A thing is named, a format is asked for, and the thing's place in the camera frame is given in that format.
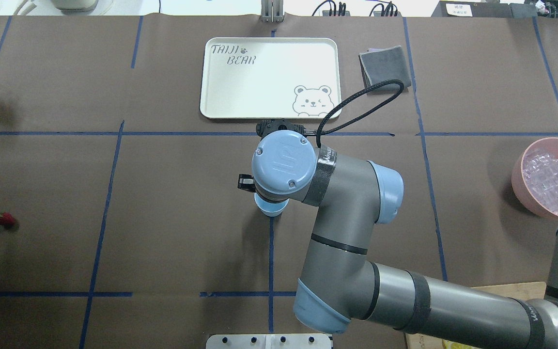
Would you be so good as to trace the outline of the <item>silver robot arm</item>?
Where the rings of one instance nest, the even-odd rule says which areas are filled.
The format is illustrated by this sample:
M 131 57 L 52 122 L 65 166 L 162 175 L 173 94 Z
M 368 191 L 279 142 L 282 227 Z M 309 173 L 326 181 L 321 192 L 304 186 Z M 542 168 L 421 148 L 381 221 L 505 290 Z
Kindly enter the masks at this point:
M 555 222 L 516 198 L 512 168 L 538 136 L 462 133 L 339 135 L 341 154 L 398 170 L 407 190 L 398 218 L 375 228 L 369 257 L 465 286 L 544 281 Z

